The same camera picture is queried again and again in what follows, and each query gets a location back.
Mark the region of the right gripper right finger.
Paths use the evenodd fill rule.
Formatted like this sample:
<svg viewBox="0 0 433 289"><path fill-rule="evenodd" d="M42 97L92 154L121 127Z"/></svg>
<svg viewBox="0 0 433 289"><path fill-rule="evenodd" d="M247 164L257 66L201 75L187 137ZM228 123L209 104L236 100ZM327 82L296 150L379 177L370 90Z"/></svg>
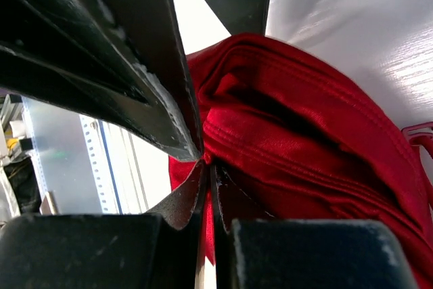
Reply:
<svg viewBox="0 0 433 289"><path fill-rule="evenodd" d="M218 288L416 288L393 233L372 220L270 215L210 168Z"/></svg>

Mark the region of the red bra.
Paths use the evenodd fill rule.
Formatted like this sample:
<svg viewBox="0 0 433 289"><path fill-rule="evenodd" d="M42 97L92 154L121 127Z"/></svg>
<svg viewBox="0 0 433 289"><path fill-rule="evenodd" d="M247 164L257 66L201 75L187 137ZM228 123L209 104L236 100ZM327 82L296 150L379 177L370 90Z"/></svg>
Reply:
<svg viewBox="0 0 433 289"><path fill-rule="evenodd" d="M388 226L420 288L432 287L432 182L420 150L432 123L398 128L351 79L260 35L187 57L206 164L279 219L373 219Z"/></svg>

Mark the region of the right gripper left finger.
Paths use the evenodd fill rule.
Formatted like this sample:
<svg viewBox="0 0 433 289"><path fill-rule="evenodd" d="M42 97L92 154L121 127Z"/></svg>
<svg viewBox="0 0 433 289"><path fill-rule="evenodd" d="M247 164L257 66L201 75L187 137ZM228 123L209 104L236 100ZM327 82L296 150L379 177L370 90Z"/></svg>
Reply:
<svg viewBox="0 0 433 289"><path fill-rule="evenodd" d="M1 229L2 288L202 288L206 167L140 215L23 215Z"/></svg>

